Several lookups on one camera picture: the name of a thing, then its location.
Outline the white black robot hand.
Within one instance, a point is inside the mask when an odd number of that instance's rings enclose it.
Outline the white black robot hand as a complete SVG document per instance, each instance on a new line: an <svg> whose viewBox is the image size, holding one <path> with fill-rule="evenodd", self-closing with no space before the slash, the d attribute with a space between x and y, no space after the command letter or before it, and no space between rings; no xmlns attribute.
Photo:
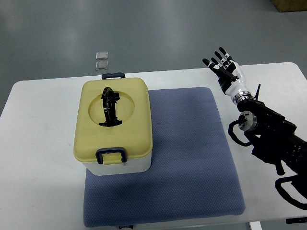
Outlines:
<svg viewBox="0 0 307 230"><path fill-rule="evenodd" d="M204 58L202 61L217 76L222 92L235 105L242 100L251 99L251 92L246 87L246 78L239 64L222 47L214 54L215 58Z"/></svg>

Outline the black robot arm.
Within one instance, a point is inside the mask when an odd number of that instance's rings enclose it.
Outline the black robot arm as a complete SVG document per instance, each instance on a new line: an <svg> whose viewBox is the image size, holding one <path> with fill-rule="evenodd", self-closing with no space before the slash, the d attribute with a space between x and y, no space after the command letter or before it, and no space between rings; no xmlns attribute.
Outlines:
<svg viewBox="0 0 307 230"><path fill-rule="evenodd" d="M252 155L274 165L280 176L275 181L277 192L305 210L307 205L292 198L282 186L290 183L300 195L307 196L307 143L295 135L296 125L249 92L237 93L234 102L241 114L229 124L229 136L241 146L253 146Z"/></svg>

